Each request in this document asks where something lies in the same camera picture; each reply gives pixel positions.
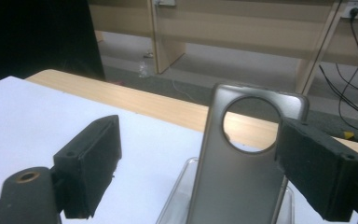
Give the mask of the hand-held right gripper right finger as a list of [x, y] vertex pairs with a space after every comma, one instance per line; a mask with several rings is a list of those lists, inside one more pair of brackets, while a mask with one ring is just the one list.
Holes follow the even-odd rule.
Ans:
[[327, 221], [358, 213], [358, 153], [309, 124], [283, 119], [275, 160], [284, 175]]

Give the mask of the black curtain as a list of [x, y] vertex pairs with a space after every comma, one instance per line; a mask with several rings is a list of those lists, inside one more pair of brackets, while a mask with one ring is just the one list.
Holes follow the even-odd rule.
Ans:
[[104, 80], [88, 0], [0, 0], [0, 79], [47, 69]]

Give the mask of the grey translucent phone case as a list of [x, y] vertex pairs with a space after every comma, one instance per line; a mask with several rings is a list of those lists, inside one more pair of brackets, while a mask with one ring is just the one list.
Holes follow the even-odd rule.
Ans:
[[298, 94], [237, 83], [213, 88], [186, 224], [275, 224], [287, 180], [274, 160], [278, 125], [230, 113], [257, 100], [279, 119], [304, 120]]

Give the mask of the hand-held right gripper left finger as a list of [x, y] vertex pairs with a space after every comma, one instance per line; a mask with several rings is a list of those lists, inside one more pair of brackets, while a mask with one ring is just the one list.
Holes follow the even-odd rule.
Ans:
[[53, 156], [67, 218], [94, 216], [121, 158], [118, 115], [94, 120]]

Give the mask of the clear plastic bottle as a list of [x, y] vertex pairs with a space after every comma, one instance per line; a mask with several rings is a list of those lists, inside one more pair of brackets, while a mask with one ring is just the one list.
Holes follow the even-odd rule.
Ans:
[[149, 73], [149, 69], [148, 69], [148, 65], [145, 61], [140, 61], [139, 62], [139, 77], [149, 77], [150, 73]]

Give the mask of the white table mat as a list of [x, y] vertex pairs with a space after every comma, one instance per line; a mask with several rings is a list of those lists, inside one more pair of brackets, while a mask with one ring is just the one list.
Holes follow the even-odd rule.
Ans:
[[0, 80], [0, 192], [54, 155], [96, 119], [119, 118], [122, 158], [95, 215], [64, 224], [156, 224], [185, 162], [200, 154], [203, 133], [56, 91], [16, 77]]

